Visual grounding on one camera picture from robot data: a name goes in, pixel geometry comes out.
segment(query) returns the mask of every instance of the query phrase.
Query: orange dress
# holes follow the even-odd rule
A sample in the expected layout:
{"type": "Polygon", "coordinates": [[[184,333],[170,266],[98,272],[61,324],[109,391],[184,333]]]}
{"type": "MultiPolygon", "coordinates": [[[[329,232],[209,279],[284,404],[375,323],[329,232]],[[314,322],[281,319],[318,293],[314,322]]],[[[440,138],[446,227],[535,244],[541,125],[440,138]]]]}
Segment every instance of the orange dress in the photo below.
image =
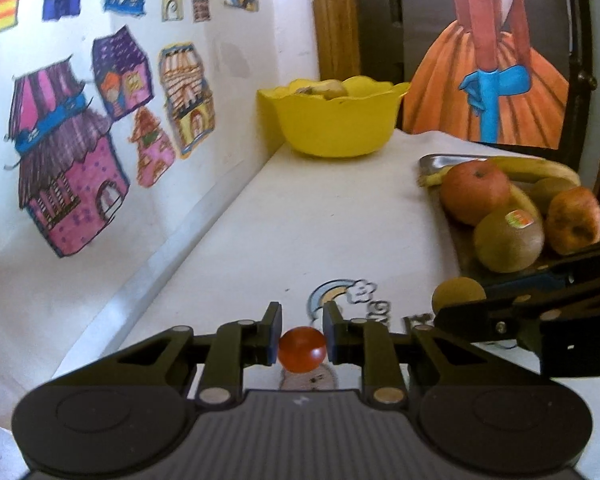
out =
{"type": "Polygon", "coordinates": [[[530,46],[524,0],[513,0],[502,31],[501,0],[454,0],[457,19],[429,48],[404,97],[402,129],[411,134],[441,130],[480,141],[480,117],[458,89],[468,74],[524,66],[528,92],[501,96],[498,143],[556,150],[560,143],[569,85],[556,68],[530,46]]]}

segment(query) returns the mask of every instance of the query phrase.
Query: ridged gray surface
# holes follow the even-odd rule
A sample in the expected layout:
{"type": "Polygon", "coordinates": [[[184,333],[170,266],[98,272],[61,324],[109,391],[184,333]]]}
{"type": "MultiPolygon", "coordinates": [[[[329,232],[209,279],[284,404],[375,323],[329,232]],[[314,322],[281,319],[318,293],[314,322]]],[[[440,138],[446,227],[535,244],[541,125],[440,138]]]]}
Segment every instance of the ridged gray surface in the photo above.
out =
{"type": "MultiPolygon", "coordinates": [[[[565,470],[534,480],[581,478],[565,470]]],[[[238,408],[202,415],[170,457],[124,479],[501,480],[440,458],[403,415],[373,410],[355,392],[257,390],[238,408]]]]}

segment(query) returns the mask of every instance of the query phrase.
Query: orange skirt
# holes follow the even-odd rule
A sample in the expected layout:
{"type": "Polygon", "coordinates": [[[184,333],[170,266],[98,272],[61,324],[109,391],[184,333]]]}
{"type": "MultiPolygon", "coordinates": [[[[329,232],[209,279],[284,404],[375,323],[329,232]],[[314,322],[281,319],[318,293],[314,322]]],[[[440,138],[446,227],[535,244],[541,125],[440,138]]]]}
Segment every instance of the orange skirt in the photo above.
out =
{"type": "MultiPolygon", "coordinates": [[[[480,118],[458,86],[475,72],[474,38],[458,22],[449,25],[431,45],[404,97],[402,129],[410,134],[440,130],[465,140],[480,141],[480,118]]],[[[500,33],[498,65],[516,64],[513,37],[500,33]]],[[[499,144],[556,150],[560,143],[569,84],[555,67],[531,50],[531,90],[500,97],[499,144]]]]}

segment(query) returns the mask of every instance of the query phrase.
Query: metal tray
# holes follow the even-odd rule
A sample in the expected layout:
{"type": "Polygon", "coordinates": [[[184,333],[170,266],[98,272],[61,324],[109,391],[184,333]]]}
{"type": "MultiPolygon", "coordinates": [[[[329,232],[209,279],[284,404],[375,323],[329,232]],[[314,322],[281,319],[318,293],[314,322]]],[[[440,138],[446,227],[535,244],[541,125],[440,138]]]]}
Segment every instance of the metal tray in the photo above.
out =
{"type": "MultiPolygon", "coordinates": [[[[460,164],[468,160],[486,160],[488,156],[478,155],[455,155],[448,153],[434,153],[423,156],[418,165],[421,175],[430,175],[444,166],[460,164]]],[[[528,184],[515,183],[522,189],[528,184]]],[[[563,288],[562,280],[552,280],[546,273],[538,273],[538,270],[546,269],[561,260],[547,245],[538,260],[531,267],[520,272],[510,274],[499,274],[492,272],[478,261],[474,250],[474,229],[470,226],[457,222],[443,210],[440,204],[440,190],[437,187],[429,188],[432,199],[436,222],[448,226],[449,234],[456,250],[460,274],[473,278],[479,282],[487,293],[488,298],[510,296],[511,294],[526,294],[532,290],[551,291],[563,288]]]]}

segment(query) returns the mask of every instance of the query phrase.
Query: blue glove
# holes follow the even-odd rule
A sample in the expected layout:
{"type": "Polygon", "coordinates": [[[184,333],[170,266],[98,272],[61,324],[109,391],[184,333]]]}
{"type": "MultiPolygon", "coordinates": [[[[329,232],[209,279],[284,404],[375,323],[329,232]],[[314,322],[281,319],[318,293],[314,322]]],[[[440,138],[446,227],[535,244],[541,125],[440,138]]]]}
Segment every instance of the blue glove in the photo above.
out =
{"type": "Polygon", "coordinates": [[[476,116],[480,116],[480,141],[498,142],[501,95],[518,95],[528,92],[531,79],[521,65],[514,65],[500,72],[477,70],[466,76],[459,89],[467,93],[467,102],[476,116]]]}

